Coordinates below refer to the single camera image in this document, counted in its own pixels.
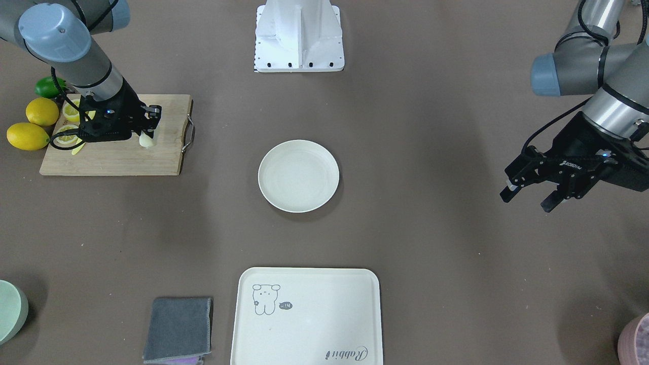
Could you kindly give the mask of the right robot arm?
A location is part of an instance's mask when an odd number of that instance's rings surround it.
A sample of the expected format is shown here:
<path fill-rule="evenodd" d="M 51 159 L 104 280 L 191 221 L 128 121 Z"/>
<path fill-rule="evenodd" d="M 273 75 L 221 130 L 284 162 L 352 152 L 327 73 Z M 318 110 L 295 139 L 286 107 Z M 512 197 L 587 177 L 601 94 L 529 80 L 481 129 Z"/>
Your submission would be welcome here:
<path fill-rule="evenodd" d="M 2 1 L 2 39 L 58 72 L 80 95 L 83 142 L 155 143 L 162 108 L 140 101 L 93 35 L 127 27 L 126 1 Z"/>

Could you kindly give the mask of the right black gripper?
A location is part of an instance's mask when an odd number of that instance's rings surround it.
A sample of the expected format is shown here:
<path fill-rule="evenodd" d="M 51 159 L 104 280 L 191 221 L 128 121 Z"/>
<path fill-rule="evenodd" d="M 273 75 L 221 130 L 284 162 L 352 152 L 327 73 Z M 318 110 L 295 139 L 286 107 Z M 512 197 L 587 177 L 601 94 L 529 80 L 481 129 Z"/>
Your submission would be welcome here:
<path fill-rule="evenodd" d="M 162 107 L 146 106 L 126 80 L 116 95 L 105 101 L 96 101 L 93 96 L 80 100 L 81 111 L 95 111 L 92 119 L 80 118 L 78 137 L 85 142 L 120 141 L 143 135 L 152 138 L 162 116 Z"/>

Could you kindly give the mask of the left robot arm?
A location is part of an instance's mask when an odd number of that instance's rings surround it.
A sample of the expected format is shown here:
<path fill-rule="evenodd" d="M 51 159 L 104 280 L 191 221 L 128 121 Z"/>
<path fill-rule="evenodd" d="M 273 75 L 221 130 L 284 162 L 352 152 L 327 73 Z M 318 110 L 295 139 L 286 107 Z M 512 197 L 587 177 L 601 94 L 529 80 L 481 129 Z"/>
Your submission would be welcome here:
<path fill-rule="evenodd" d="M 647 135 L 647 1 L 638 1 L 642 28 L 635 43 L 614 45 L 623 1 L 581 1 L 553 52 L 531 69 L 540 96 L 588 95 L 562 118 L 572 119 L 546 152 L 528 139 L 506 168 L 500 197 L 510 202 L 524 187 L 550 181 L 556 189 L 542 202 L 551 212 L 581 199 L 599 181 L 644 192 L 647 155 L 636 143 Z"/>

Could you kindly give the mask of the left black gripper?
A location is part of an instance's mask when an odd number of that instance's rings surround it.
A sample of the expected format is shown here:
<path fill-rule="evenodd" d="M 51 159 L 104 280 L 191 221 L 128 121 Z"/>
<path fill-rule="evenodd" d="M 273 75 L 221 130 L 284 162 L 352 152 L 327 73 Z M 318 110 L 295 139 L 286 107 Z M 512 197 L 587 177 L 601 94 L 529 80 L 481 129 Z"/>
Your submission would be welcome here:
<path fill-rule="evenodd" d="M 547 152 L 529 145 L 505 169 L 500 192 L 509 203 L 528 185 L 550 181 L 557 188 L 540 206 L 550 213 L 560 203 L 584 196 L 598 181 L 638 192 L 647 190 L 647 155 L 629 139 L 618 139 L 577 113 L 553 139 Z"/>

